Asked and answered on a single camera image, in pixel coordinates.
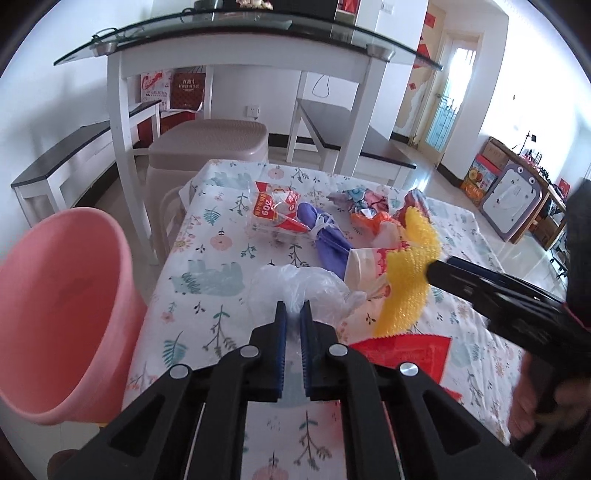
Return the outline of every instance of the beige stool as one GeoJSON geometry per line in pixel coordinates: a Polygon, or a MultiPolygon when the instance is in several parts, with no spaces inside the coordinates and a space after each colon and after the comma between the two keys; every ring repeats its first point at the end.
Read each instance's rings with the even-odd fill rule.
{"type": "Polygon", "coordinates": [[[267,161],[265,125],[242,120],[193,120],[170,129],[148,149],[146,211],[161,264],[170,252],[167,222],[161,217],[167,194],[185,185],[211,159],[267,161]]]}

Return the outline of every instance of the pink bucket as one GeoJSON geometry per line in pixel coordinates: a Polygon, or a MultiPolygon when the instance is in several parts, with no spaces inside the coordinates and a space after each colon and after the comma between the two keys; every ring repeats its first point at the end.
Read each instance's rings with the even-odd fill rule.
{"type": "Polygon", "coordinates": [[[145,312],[119,224],[92,208],[50,216],[0,267],[0,397],[35,423],[108,423],[145,312]]]}

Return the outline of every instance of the human hand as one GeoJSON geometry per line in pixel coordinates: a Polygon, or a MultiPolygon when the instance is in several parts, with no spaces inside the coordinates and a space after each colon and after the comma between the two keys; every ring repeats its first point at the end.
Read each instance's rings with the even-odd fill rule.
{"type": "Polygon", "coordinates": [[[509,432],[517,440],[534,431],[534,413],[538,398],[530,380],[531,355],[526,353],[521,361],[521,376],[513,390],[513,402],[509,412],[509,432]]]}
{"type": "Polygon", "coordinates": [[[520,440],[533,432],[535,423],[558,423],[567,430],[580,422],[591,408],[591,380],[576,379],[562,383],[554,394],[558,405],[555,412],[536,414],[538,398],[529,376],[531,355],[526,353],[521,364],[521,376],[513,391],[509,414],[509,432],[520,440]]]}

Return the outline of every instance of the plastic bag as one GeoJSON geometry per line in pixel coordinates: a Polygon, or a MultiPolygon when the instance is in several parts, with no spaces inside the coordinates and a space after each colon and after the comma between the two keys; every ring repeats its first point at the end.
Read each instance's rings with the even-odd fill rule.
{"type": "MultiPolygon", "coordinates": [[[[309,300],[313,319],[336,327],[366,299],[364,292],[351,292],[345,282],[324,268],[265,265],[251,281],[248,310],[253,319],[268,319],[264,322],[268,323],[275,318],[277,302],[281,300],[293,323],[309,300]]],[[[290,326],[299,331],[299,325],[290,326]]]]}

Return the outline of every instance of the glass tabletop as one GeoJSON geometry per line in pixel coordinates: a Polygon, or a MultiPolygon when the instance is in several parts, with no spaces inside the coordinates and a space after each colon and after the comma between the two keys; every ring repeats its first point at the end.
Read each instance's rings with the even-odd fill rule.
{"type": "Polygon", "coordinates": [[[210,33],[261,33],[306,38],[361,51],[391,63],[417,64],[441,70],[441,65],[410,47],[336,20],[263,9],[195,11],[190,8],[178,14],[151,18],[120,29],[102,30],[93,35],[90,42],[58,59],[54,65],[108,55],[165,38],[210,33]]]}

